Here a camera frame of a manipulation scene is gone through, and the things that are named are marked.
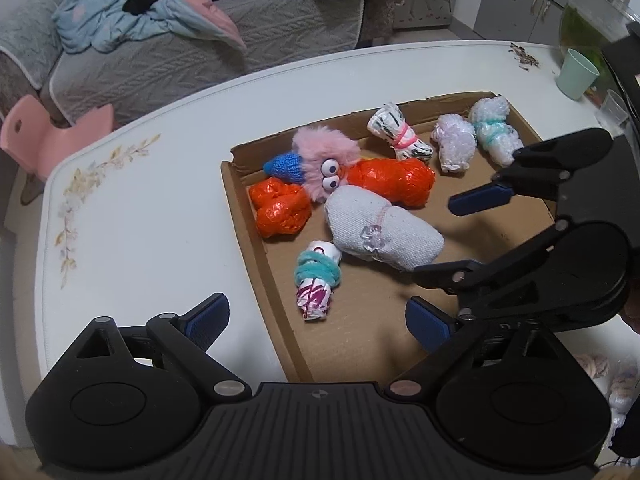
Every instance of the blue knitted hat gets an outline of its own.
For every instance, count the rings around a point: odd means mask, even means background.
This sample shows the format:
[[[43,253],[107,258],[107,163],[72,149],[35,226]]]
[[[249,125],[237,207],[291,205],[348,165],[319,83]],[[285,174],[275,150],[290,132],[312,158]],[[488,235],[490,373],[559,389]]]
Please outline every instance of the blue knitted hat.
[[[302,157],[297,153],[288,152],[273,157],[262,167],[268,176],[275,176],[290,184],[304,184],[305,175],[300,169]]]

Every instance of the pink fluffy toy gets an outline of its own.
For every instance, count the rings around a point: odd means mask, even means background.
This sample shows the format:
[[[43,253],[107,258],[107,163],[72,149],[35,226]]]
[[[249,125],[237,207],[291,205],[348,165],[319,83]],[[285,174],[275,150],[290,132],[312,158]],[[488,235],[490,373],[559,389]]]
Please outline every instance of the pink fluffy toy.
[[[346,184],[346,170],[360,160],[360,148],[340,130],[327,126],[299,128],[292,150],[267,162],[268,176],[302,184],[311,200],[324,202],[338,186]]]

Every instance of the green plastic cup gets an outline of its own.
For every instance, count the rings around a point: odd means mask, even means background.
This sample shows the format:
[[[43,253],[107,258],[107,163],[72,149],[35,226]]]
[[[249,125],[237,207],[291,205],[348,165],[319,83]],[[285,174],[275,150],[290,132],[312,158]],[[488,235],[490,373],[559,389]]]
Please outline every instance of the green plastic cup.
[[[556,85],[569,99],[577,101],[599,75],[600,72],[591,61],[577,50],[570,48],[564,56]]]

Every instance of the light blue blanket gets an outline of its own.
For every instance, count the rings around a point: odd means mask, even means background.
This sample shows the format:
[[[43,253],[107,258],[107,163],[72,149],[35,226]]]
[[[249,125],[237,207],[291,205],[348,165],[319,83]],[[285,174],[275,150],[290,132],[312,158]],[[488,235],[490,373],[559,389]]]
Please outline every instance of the light blue blanket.
[[[246,48],[230,21],[221,27],[196,12],[186,0],[158,0],[139,16],[122,10],[125,1],[63,0],[52,18],[64,50],[76,54],[92,46],[100,52],[111,52],[124,41],[145,40],[166,32],[222,40],[241,51]]]

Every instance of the gold flower pattern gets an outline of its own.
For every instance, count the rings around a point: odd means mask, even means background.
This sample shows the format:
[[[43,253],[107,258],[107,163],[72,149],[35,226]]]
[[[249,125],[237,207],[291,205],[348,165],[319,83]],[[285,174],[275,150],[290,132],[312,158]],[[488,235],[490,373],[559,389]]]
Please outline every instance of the gold flower pattern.
[[[126,150],[122,146],[118,146],[111,152],[109,160],[96,164],[92,162],[84,171],[79,168],[74,172],[71,184],[65,189],[65,201],[60,206],[58,216],[63,219],[63,229],[56,237],[56,247],[60,246],[60,260],[62,265],[60,272],[62,273],[62,284],[60,288],[66,285],[66,279],[70,270],[76,268],[76,260],[74,253],[76,249],[73,242],[78,238],[78,230],[74,227],[74,215],[80,209],[80,206],[86,201],[87,197],[94,192],[94,189],[100,187],[100,184],[111,170],[121,170],[127,162],[133,162],[137,156],[147,156],[149,154],[148,147],[160,138],[160,134],[153,136],[151,139],[144,139],[139,145],[129,146]]]

